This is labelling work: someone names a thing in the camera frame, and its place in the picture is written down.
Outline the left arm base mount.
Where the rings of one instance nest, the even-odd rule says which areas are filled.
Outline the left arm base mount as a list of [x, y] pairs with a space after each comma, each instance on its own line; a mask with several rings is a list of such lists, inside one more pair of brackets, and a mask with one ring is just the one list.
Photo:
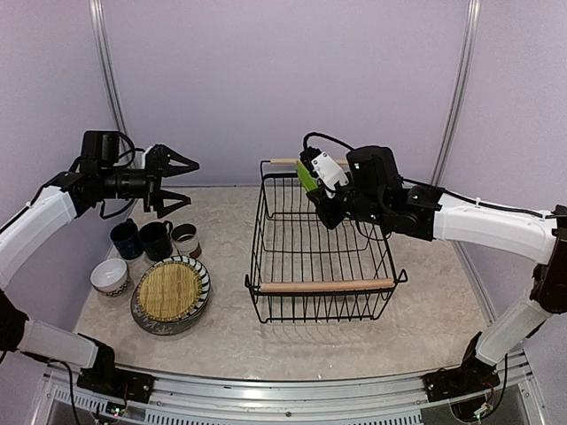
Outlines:
[[126, 401], [148, 404], [153, 391], [155, 377], [149, 374], [116, 368], [110, 373], [83, 369], [77, 386], [97, 394]]

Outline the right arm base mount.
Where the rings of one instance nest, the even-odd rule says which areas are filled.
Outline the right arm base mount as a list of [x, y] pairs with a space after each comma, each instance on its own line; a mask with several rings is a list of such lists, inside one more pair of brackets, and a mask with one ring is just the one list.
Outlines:
[[476, 357], [476, 345], [480, 336], [481, 332], [478, 332], [470, 340], [458, 367], [441, 368], [422, 376], [429, 402], [488, 390], [501, 383], [496, 366], [490, 366]]

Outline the white cup with wood band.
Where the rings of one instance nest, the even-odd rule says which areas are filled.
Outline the white cup with wood band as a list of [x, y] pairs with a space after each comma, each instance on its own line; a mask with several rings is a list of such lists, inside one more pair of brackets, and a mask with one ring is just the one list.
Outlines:
[[202, 248], [195, 225], [183, 223], [175, 226], [170, 232], [170, 238], [178, 255], [192, 259], [201, 256]]

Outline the aluminium corner post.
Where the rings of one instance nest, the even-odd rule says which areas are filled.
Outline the aluminium corner post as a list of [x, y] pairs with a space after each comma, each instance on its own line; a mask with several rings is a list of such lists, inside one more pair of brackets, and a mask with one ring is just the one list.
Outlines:
[[113, 71], [112, 53], [105, 27], [103, 2], [101, 0], [89, 0], [89, 13], [97, 49], [98, 62], [102, 72], [105, 93], [113, 116], [113, 121], [117, 129], [126, 134], [128, 130]]
[[431, 184], [436, 186], [439, 186], [442, 183], [442, 179], [450, 159], [451, 150], [454, 145], [455, 134], [466, 96], [470, 68], [474, 58], [481, 4], [482, 2], [480, 0], [469, 0], [468, 2], [462, 47], [459, 55], [447, 121], [444, 126], [439, 152], [431, 176]]

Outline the right aluminium corner post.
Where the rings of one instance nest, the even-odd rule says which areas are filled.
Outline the right aluminium corner post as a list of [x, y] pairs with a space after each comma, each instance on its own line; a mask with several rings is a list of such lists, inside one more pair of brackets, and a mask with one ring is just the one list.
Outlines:
[[431, 176], [431, 184], [436, 186], [439, 186], [442, 183], [442, 179], [450, 159], [451, 150], [454, 145], [455, 134], [466, 96], [470, 68], [474, 58], [481, 4], [482, 2], [480, 0], [469, 0], [468, 2], [462, 47], [459, 55], [447, 121], [444, 126], [439, 152]]

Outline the black wire dish rack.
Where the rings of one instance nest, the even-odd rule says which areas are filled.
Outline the black wire dish rack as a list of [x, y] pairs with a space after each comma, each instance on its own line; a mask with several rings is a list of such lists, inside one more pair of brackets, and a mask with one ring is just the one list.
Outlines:
[[260, 192], [245, 277], [261, 323], [375, 321], [392, 298], [388, 290], [263, 293], [263, 282], [408, 279], [394, 265], [389, 237], [379, 227], [343, 220], [328, 230], [307, 200], [294, 166], [260, 162]]

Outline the green plate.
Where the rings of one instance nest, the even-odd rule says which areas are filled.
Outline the green plate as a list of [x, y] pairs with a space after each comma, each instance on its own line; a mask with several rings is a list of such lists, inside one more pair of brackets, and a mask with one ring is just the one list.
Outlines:
[[296, 161], [295, 167], [299, 183], [306, 193], [319, 188], [316, 179], [310, 174], [306, 166], [300, 160]]

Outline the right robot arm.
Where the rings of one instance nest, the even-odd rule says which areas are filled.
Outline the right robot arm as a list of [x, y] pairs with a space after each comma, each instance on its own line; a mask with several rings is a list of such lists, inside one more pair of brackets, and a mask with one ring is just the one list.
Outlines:
[[531, 259], [533, 287], [493, 325], [470, 341], [453, 384], [471, 393], [512, 348], [548, 318], [566, 311], [566, 209], [532, 211], [472, 199], [401, 177], [392, 150], [350, 148], [343, 168], [326, 152], [305, 146], [299, 155], [316, 187], [307, 192], [328, 229], [343, 220], [386, 234], [425, 241], [473, 243]]

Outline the navy blue mug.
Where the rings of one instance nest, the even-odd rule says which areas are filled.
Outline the navy blue mug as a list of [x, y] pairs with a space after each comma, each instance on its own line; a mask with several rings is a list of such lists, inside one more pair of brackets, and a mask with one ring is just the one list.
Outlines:
[[131, 218], [116, 225], [111, 230], [110, 237], [123, 259], [134, 260], [143, 255], [144, 248], [139, 238], [138, 226]]

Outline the gold patterned plate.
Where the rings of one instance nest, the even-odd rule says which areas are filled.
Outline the gold patterned plate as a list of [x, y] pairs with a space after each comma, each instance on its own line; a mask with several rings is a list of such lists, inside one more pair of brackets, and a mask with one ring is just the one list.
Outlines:
[[136, 289], [136, 302], [150, 319], [178, 321], [197, 305], [203, 278], [186, 263], [167, 262], [152, 267]]

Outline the dark green mug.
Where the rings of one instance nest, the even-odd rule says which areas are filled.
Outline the dark green mug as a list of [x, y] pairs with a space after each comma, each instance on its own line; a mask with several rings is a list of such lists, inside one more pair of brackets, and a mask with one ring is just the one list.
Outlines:
[[139, 239], [150, 261], [157, 262], [172, 256], [170, 233], [173, 227], [171, 221], [165, 220], [149, 222], [139, 229]]

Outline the grey plate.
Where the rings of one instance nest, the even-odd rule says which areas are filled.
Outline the grey plate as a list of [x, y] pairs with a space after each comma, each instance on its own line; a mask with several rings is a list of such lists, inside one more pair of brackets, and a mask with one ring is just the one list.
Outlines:
[[155, 336], [174, 336], [182, 333], [195, 324], [206, 308], [207, 303], [204, 303], [190, 317], [174, 322], [161, 322], [150, 319], [142, 312], [141, 308], [136, 303], [130, 305], [130, 312], [134, 322], [145, 332]]

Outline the blue white patterned bowl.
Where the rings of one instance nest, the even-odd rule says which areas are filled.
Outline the blue white patterned bowl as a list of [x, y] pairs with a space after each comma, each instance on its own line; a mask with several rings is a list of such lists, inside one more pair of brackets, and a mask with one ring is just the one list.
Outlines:
[[110, 297], [110, 298], [117, 297], [128, 289], [131, 282], [132, 280], [130, 276], [126, 275], [123, 279], [117, 282], [117, 286], [115, 288], [108, 287], [106, 289], [100, 290], [99, 292], [106, 297]]

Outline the left aluminium corner post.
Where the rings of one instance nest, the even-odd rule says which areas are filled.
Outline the left aluminium corner post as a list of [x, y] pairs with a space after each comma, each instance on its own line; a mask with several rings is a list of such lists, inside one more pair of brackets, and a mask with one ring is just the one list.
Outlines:
[[98, 62], [102, 72], [105, 93], [113, 116], [113, 121], [117, 129], [126, 134], [128, 130], [113, 71], [112, 53], [105, 27], [103, 2], [101, 0], [89, 0], [89, 13], [97, 49]]

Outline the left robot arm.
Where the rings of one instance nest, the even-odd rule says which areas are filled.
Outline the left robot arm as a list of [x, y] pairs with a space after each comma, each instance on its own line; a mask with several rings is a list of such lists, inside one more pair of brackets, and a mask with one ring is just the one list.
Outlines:
[[[189, 205], [189, 197], [163, 190], [161, 183], [198, 169], [198, 162], [163, 144], [141, 149], [120, 131], [86, 131], [70, 169], [44, 183], [2, 226], [1, 287], [6, 289], [24, 263], [61, 228], [108, 199], [140, 199], [145, 212], [160, 218]], [[1, 351], [79, 367], [107, 394], [124, 384], [111, 347], [33, 320], [6, 295], [1, 296]]]

